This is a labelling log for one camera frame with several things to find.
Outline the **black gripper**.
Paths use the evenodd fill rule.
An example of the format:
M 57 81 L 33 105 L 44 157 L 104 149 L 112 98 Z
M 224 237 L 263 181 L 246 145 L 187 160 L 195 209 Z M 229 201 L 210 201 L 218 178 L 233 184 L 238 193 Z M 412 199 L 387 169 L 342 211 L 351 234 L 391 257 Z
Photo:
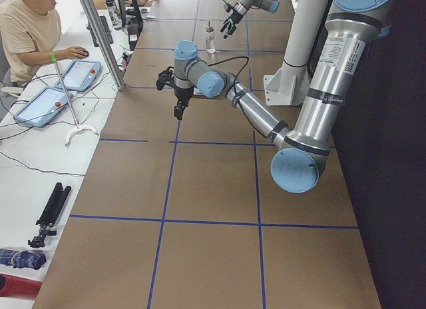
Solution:
M 189 100 L 193 96 L 193 88 L 174 88 L 174 95 L 178 99 L 177 104 L 174 106 L 174 116 L 178 120 L 182 120 L 185 107 L 188 107 Z
M 228 16 L 227 20 L 225 20 L 220 30 L 221 33 L 224 33 L 226 31 L 226 33 L 224 34 L 224 39 L 227 39 L 234 33 L 234 31 L 236 30 L 235 25 L 237 25 L 245 15 L 244 7 L 227 7 L 226 11 L 230 13 L 230 15 Z

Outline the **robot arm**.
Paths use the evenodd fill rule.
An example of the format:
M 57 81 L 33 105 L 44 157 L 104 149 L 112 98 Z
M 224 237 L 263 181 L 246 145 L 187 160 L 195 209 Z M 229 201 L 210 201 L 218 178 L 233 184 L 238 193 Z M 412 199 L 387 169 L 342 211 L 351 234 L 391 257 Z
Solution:
M 192 41 L 174 49 L 170 86 L 182 118 L 195 91 L 224 97 L 276 145 L 270 172 L 287 192 L 312 189 L 325 170 L 328 139 L 365 46 L 390 30 L 394 0 L 299 0 L 281 68 L 264 77 L 260 101 L 235 75 L 213 69 Z
M 234 33 L 237 25 L 251 8 L 275 13 L 280 5 L 278 0 L 239 0 L 234 5 L 231 5 L 225 0 L 223 2 L 225 11 L 230 13 L 228 18 L 223 22 L 220 30 L 224 34 L 224 39 L 227 39 Z

